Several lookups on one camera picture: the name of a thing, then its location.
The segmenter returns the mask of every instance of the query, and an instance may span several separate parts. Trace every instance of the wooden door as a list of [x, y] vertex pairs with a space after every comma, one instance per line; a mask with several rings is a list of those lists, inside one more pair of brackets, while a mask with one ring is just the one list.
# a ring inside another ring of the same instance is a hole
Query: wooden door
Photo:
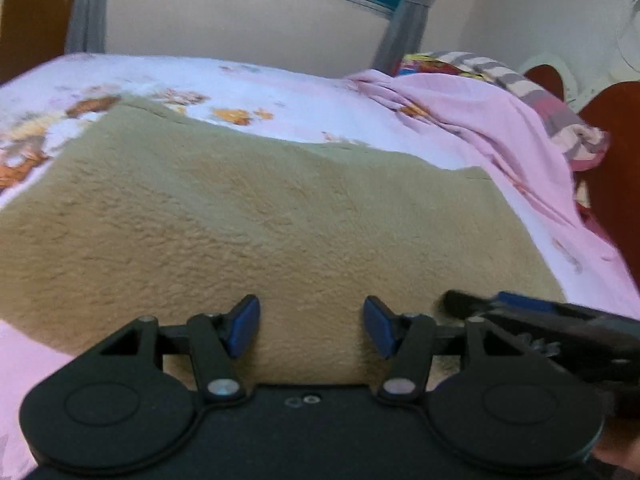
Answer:
[[0, 84], [65, 51], [74, 0], [4, 0]]

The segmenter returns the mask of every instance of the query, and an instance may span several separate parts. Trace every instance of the striped pillow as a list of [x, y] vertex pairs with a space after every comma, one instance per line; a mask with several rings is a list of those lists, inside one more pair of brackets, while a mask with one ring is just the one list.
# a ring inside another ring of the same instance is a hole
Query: striped pillow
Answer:
[[572, 171], [595, 168], [609, 147], [609, 134], [589, 126], [542, 86], [488, 57], [468, 52], [428, 52], [404, 56], [398, 76], [447, 73], [481, 79], [499, 86], [533, 108], [551, 141], [562, 151]]

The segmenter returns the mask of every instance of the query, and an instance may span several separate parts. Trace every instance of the bed sheet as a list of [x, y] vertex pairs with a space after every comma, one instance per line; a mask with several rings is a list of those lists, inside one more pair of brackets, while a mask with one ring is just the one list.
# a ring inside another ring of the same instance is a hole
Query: bed sheet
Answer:
[[[59, 58], [0, 88], [0, 184], [6, 186], [0, 208], [46, 178], [65, 143], [80, 136], [122, 94], [144, 96], [189, 117], [259, 136], [362, 143], [409, 153], [445, 170], [482, 165], [477, 148], [442, 124], [426, 121], [416, 127], [398, 107], [366, 91], [363, 81], [383, 83], [370, 74], [332, 80], [211, 59], [93, 54]], [[527, 117], [523, 128], [542, 128], [542, 122]], [[490, 175], [568, 301], [640, 318], [640, 298], [614, 248], [608, 247], [606, 258], [597, 250], [568, 251], [572, 241], [549, 228], [549, 218], [521, 189], [500, 174]], [[6, 379], [0, 390], [0, 477], [17, 479], [34, 465], [17, 425], [19, 403], [30, 386], [69, 357], [0, 322], [0, 352], [7, 354], [10, 346], [18, 351], [0, 362], [0, 376]]]

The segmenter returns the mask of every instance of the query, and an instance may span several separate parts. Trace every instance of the pink fabric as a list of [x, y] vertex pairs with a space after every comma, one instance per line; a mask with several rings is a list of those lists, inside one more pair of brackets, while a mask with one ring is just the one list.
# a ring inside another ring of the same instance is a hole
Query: pink fabric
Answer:
[[71, 357], [32, 341], [4, 321], [0, 340], [6, 349], [0, 359], [0, 479], [17, 480], [36, 465], [20, 432], [18, 407], [29, 390]]
[[610, 290], [593, 298], [594, 304], [640, 317], [638, 292], [624, 260], [615, 247], [583, 225], [575, 208], [570, 168], [532, 108], [472, 78], [427, 73], [391, 78], [370, 70], [351, 79], [361, 93], [392, 110], [415, 104], [427, 111], [428, 117], [398, 111], [398, 118], [425, 140], [456, 152], [468, 166], [482, 167], [505, 196], [515, 186], [540, 213], [554, 245], [574, 262], [576, 273], [589, 267], [609, 283]]

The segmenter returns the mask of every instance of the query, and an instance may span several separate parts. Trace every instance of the silver screw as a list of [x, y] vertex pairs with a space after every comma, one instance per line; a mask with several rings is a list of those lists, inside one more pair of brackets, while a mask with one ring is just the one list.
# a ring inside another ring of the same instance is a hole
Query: silver screw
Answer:
[[289, 397], [284, 401], [285, 406], [289, 406], [290, 408], [301, 408], [303, 404], [303, 400], [300, 397]]
[[389, 379], [388, 381], [385, 381], [382, 387], [391, 395], [408, 395], [416, 389], [413, 381], [402, 377]]
[[238, 393], [240, 384], [233, 379], [216, 379], [207, 384], [207, 390], [220, 397], [228, 397]]
[[320, 397], [318, 397], [317, 395], [308, 395], [308, 396], [303, 397], [302, 400], [305, 402], [305, 404], [317, 404], [322, 399]]

